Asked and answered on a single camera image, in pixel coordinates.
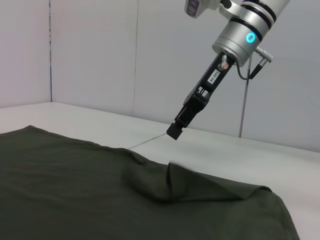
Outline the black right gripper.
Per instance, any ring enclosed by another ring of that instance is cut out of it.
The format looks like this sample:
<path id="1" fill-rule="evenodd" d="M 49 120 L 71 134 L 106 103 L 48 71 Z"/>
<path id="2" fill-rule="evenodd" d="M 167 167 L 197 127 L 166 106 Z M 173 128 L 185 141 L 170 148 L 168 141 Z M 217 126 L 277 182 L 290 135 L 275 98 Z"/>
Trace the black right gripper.
<path id="1" fill-rule="evenodd" d="M 228 67 L 220 69 L 224 56 Z M 200 78 L 196 86 L 183 102 L 183 107 L 174 119 L 174 123 L 167 129 L 166 134 L 177 140 L 183 129 L 187 128 L 194 117 L 201 112 L 209 101 L 213 92 L 217 89 L 223 78 L 235 63 L 235 59 L 229 53 L 220 52 L 211 63 L 209 68 Z"/>

